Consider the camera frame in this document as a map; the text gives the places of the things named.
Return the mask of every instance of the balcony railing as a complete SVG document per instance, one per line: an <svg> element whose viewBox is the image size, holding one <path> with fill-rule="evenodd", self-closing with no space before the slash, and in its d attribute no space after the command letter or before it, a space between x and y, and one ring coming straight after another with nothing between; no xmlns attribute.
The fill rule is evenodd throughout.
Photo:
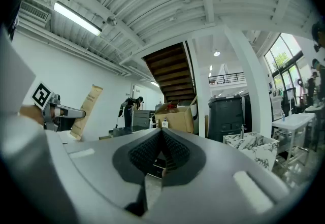
<svg viewBox="0 0 325 224"><path fill-rule="evenodd" d="M240 81L246 81L245 74L243 72L209 77L210 85L219 85Z"/></svg>

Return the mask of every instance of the white marble container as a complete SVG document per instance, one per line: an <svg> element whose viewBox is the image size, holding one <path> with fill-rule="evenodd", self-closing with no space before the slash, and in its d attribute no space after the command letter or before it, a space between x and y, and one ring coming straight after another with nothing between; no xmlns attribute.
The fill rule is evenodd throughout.
<svg viewBox="0 0 325 224"><path fill-rule="evenodd" d="M224 136L224 140L226 144L238 149L259 165L272 170L279 141L256 132L246 133L243 139L240 139L240 135Z"/></svg>

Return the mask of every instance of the wooden stair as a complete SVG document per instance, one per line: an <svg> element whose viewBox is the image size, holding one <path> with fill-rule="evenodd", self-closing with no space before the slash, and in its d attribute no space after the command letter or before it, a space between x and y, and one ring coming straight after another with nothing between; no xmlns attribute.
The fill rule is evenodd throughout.
<svg viewBox="0 0 325 224"><path fill-rule="evenodd" d="M196 94L183 44L179 43L144 57L165 96L165 102L192 101Z"/></svg>

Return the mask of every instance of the open cardboard box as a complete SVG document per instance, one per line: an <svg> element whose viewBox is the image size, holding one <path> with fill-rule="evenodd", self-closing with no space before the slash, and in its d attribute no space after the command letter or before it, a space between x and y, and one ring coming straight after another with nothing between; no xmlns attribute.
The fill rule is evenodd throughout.
<svg viewBox="0 0 325 224"><path fill-rule="evenodd" d="M170 110L166 110L166 108L172 102L163 104L154 114L155 119L159 119L159 127L161 127L161 122L166 118L168 122L168 128L193 133L193 116L190 108L197 100L197 98L198 96L194 98L189 106L174 108Z"/></svg>

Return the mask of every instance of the fluorescent light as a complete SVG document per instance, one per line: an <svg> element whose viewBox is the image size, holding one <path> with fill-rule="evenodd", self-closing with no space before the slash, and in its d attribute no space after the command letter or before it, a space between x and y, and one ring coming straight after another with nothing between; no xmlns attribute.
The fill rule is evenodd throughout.
<svg viewBox="0 0 325 224"><path fill-rule="evenodd" d="M61 15L65 16L66 18L79 24L80 26L82 26L83 28L90 31L96 36L99 36L102 32L102 29L100 29L98 26L88 21L86 18L82 17L77 12L73 11L71 8L67 7L59 1L54 4L54 10L60 13Z"/></svg>
<svg viewBox="0 0 325 224"><path fill-rule="evenodd" d="M158 85L157 83L155 83L154 81L151 81L150 83L151 83L152 85L155 85L155 86L159 87L159 85Z"/></svg>

